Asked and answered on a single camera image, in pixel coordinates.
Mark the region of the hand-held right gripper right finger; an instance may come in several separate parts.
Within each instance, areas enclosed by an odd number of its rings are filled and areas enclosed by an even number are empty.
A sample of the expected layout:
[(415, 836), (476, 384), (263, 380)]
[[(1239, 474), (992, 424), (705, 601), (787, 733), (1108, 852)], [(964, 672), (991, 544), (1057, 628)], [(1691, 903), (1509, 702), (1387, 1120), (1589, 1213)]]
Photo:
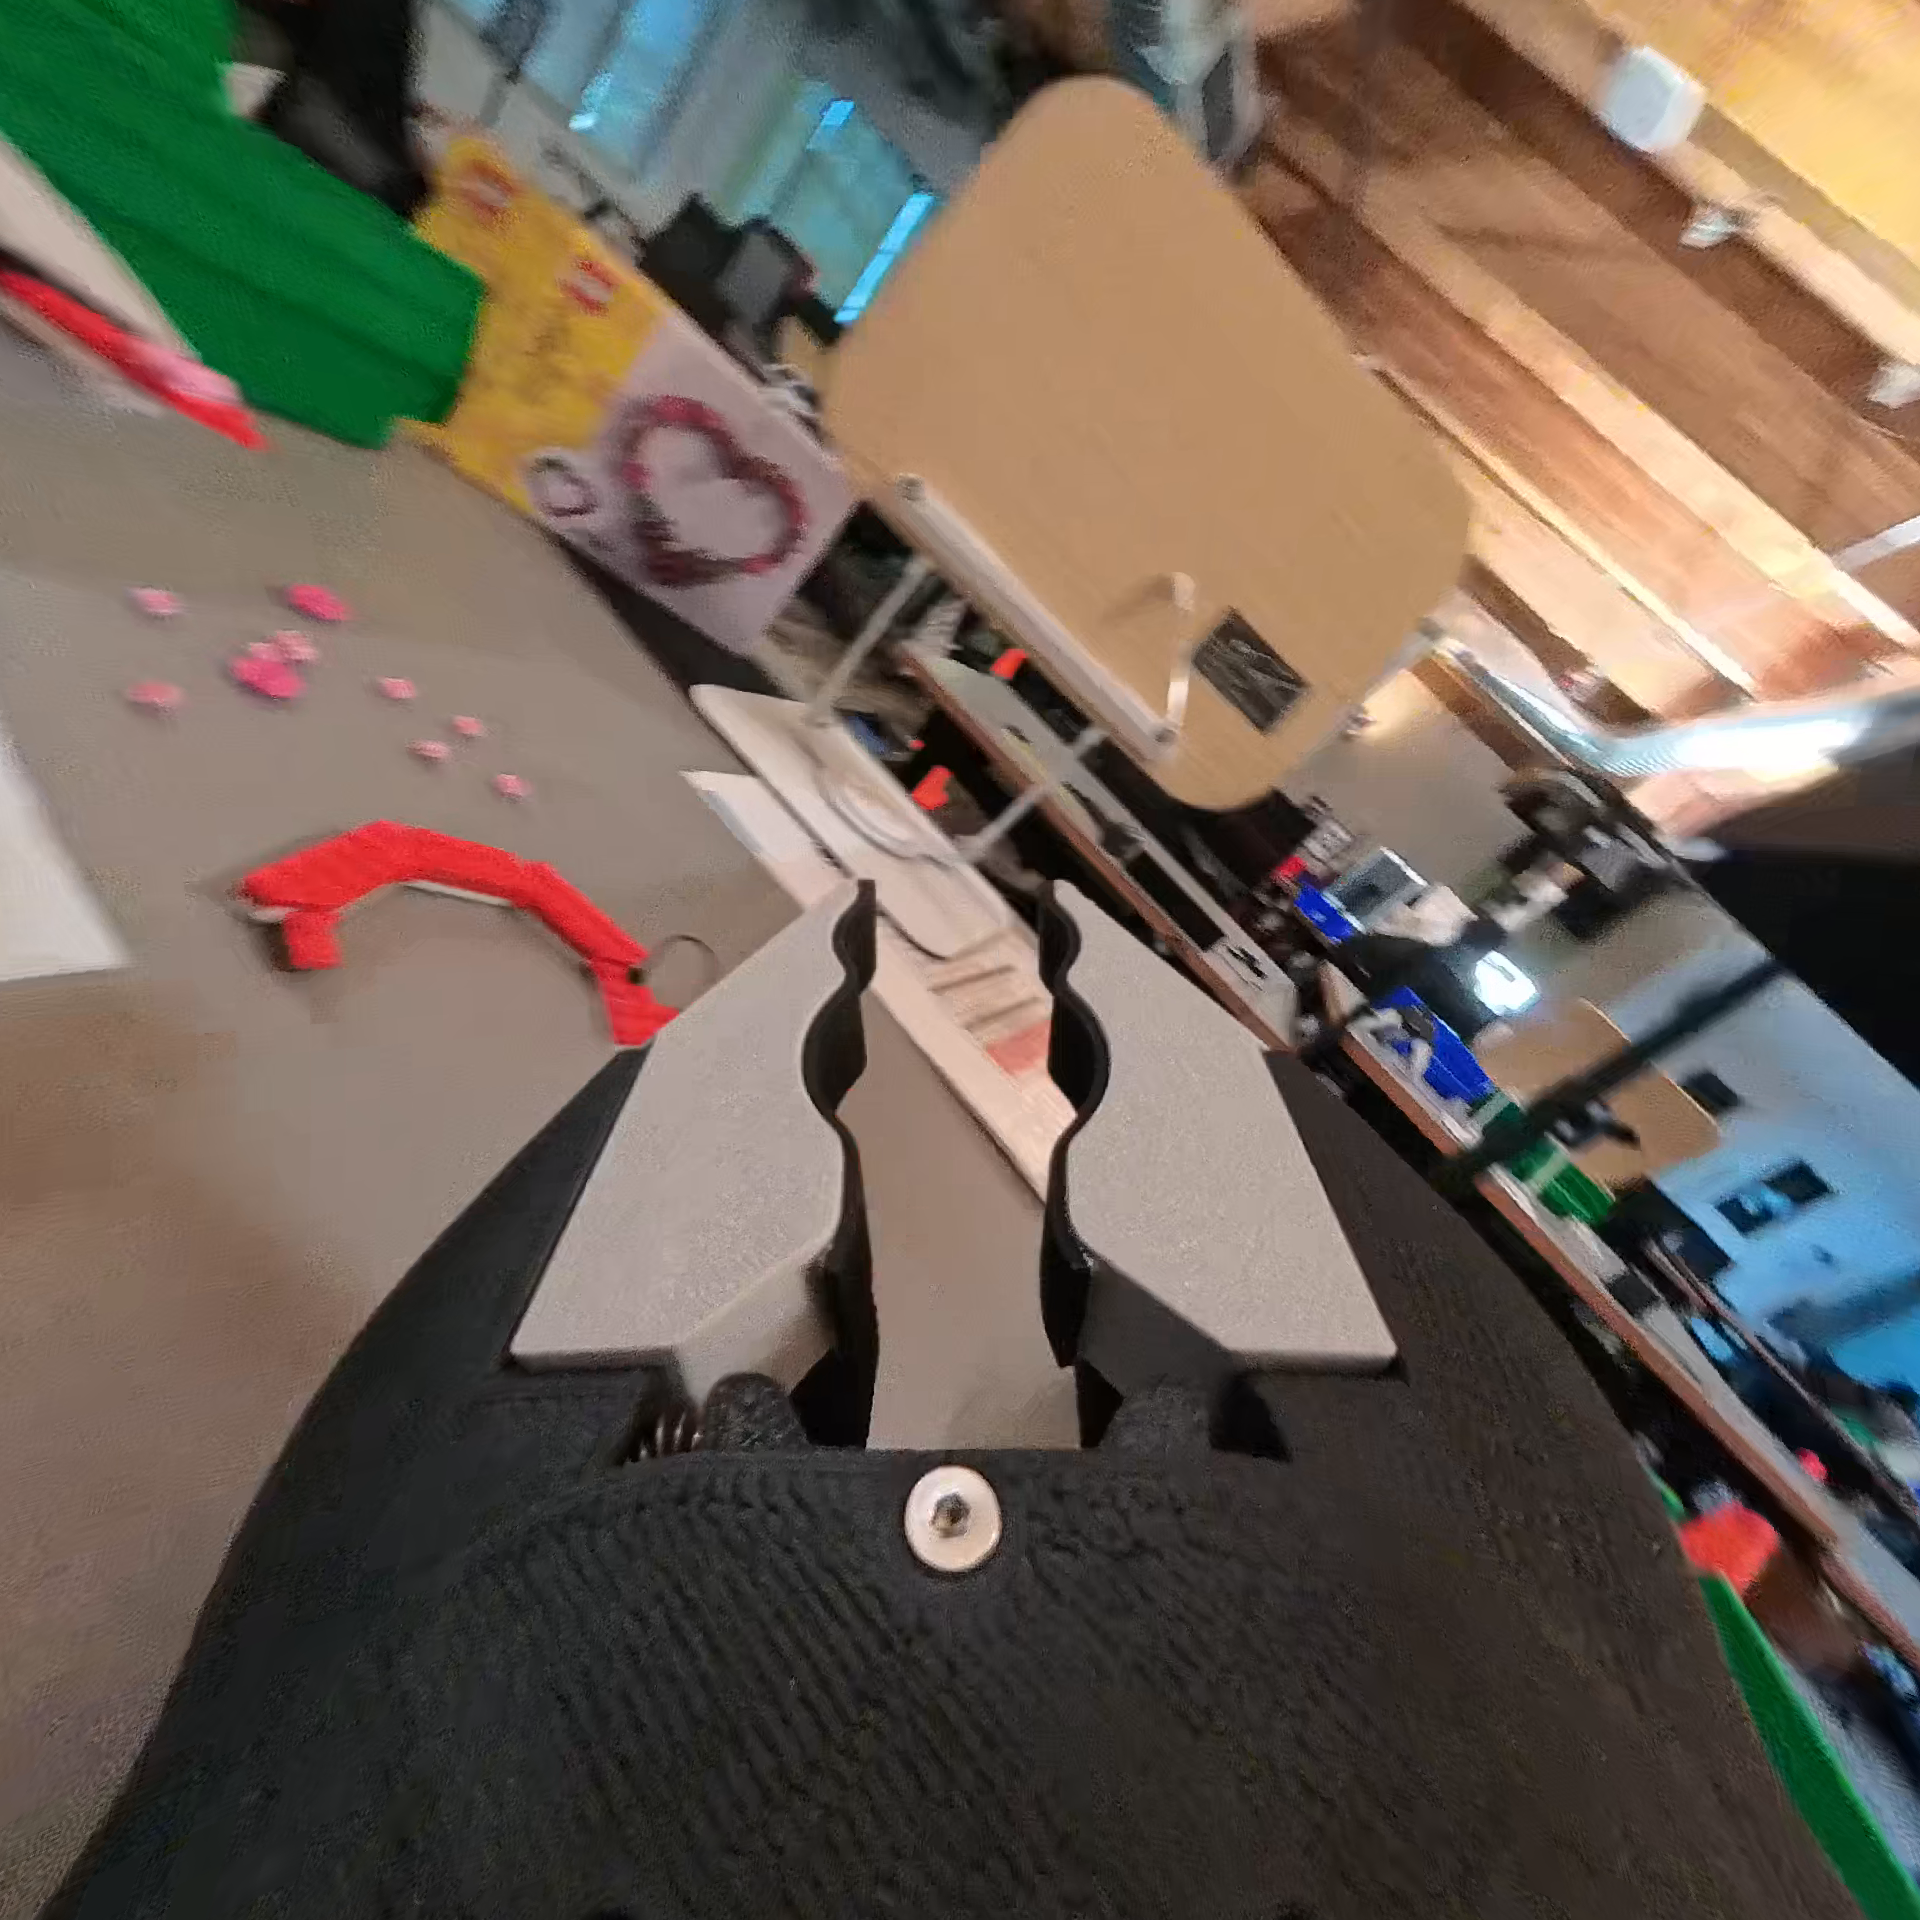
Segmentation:
[(1398, 1340), (1259, 1039), (1068, 883), (1039, 965), (1068, 1100), (1041, 1312), (1078, 1442), (1171, 1386), (1205, 1438), (1262, 1449), (1258, 1382), (1390, 1378)]

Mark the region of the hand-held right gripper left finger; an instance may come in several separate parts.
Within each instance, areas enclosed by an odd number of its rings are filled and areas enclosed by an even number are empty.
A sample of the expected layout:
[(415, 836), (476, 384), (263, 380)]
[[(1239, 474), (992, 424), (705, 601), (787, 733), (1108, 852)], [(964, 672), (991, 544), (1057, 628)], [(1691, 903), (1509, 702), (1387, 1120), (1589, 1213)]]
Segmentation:
[(733, 1376), (799, 1394), (814, 1442), (863, 1449), (876, 1302), (857, 1150), (876, 887), (838, 883), (642, 1051), (509, 1339), (524, 1370)]

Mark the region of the group of pink lego studs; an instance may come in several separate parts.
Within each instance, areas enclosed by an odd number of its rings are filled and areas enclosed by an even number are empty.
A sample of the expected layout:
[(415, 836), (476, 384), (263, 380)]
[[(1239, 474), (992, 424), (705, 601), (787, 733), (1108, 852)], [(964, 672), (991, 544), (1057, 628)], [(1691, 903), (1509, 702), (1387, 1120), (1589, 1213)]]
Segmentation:
[[(170, 588), (156, 588), (156, 586), (128, 588), (128, 605), (132, 606), (132, 612), (137, 612), (149, 624), (176, 624), (183, 612), (182, 593), (172, 593)], [(268, 643), (268, 644), (283, 651), (287, 655), (306, 662), (306, 678), (307, 678), (306, 697), (307, 697), (310, 687), (317, 686), (317, 681), (314, 681), (317, 666), (323, 664), (322, 648), (319, 648), (317, 637), (310, 633), (310, 628), (322, 628), (327, 624), (306, 620), (296, 612), (292, 612), (292, 616), (294, 616), (294, 627), (280, 627), (280, 628), (269, 631), (265, 640), (240, 644), (230, 655), (248, 651), (260, 643)], [(373, 678), (371, 690), (385, 705), (415, 705), (418, 702), (418, 686), (410, 678)], [(132, 709), (144, 709), (151, 716), (168, 716), (168, 712), (182, 709), (183, 690), (182, 690), (182, 686), (149, 681), (149, 683), (129, 686), (125, 693), (125, 702)], [(454, 716), (445, 720), (441, 733), (412, 740), (408, 753), (427, 767), (441, 767), (441, 764), (451, 764), (451, 757), (464, 744), (480, 744), (487, 736), (489, 736), (489, 725), (482, 718)], [(508, 798), (512, 805), (524, 805), (531, 797), (531, 786), (524, 778), (519, 778), (515, 771), (496, 771), (489, 778), (489, 786), (499, 798)]]

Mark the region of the lego set box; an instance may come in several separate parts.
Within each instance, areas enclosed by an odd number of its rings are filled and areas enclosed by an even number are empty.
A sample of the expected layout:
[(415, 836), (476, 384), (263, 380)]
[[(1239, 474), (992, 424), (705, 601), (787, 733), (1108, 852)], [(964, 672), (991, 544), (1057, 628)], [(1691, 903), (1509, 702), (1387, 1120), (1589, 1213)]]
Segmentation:
[(755, 658), (853, 512), (790, 380), (741, 366), (477, 124), (418, 234), (482, 284), (451, 415), (415, 441), (573, 559)]

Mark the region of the small hanging wooden panel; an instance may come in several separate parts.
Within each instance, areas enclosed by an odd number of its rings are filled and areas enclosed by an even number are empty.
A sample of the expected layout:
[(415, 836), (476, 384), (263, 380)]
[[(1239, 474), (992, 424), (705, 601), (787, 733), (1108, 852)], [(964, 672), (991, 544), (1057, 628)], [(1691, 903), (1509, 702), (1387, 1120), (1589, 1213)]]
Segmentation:
[[(1494, 1092), (1533, 1105), (1572, 1076), (1587, 1076), (1629, 1046), (1627, 1034), (1589, 1000), (1550, 1000), (1515, 1022), (1486, 1027), (1469, 1051)], [(1542, 1146), (1548, 1165), (1571, 1165), (1607, 1194), (1716, 1151), (1722, 1121), (1662, 1066), (1604, 1092), (1598, 1120), (1571, 1121)]]

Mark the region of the green baseplate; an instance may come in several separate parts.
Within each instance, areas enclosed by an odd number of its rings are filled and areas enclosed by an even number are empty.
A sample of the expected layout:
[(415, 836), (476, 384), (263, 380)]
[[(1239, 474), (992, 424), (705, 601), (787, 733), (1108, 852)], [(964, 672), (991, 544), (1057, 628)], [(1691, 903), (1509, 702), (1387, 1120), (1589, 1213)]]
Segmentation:
[(7, 2), (4, 141), (245, 401), (445, 420), (480, 277), (412, 223), (412, 2)]

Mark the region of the red lego heart frame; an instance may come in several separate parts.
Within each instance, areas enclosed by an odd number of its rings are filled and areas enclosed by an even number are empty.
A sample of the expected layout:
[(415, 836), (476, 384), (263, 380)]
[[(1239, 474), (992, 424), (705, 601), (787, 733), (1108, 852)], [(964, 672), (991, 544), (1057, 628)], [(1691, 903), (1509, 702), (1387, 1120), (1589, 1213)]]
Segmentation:
[(651, 949), (577, 884), (543, 861), (434, 829), (349, 829), (244, 875), (230, 898), (272, 934), (290, 970), (322, 973), (345, 964), (349, 915), (393, 891), (464, 898), (540, 925), (594, 985), (616, 1046), (648, 1046), (679, 1018), (651, 987)]

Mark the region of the silver ventilation duct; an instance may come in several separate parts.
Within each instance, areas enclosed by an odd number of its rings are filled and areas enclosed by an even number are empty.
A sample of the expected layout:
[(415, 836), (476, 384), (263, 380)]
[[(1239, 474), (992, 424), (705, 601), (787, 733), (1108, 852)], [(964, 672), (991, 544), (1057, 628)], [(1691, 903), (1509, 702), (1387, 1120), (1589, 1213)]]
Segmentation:
[(1612, 783), (1666, 775), (1816, 778), (1918, 744), (1912, 662), (1816, 697), (1639, 728), (1611, 728), (1572, 708), (1540, 662), (1515, 644), (1444, 640), (1436, 662), (1562, 764)]

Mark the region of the white wall device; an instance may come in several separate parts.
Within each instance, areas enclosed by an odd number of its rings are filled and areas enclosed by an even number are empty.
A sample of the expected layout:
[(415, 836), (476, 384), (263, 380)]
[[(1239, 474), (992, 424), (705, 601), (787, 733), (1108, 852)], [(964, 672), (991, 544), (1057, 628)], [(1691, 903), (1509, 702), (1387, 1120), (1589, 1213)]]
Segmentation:
[(1595, 90), (1600, 128), (1642, 156), (1688, 145), (1708, 86), (1649, 44), (1627, 44), (1602, 66)]

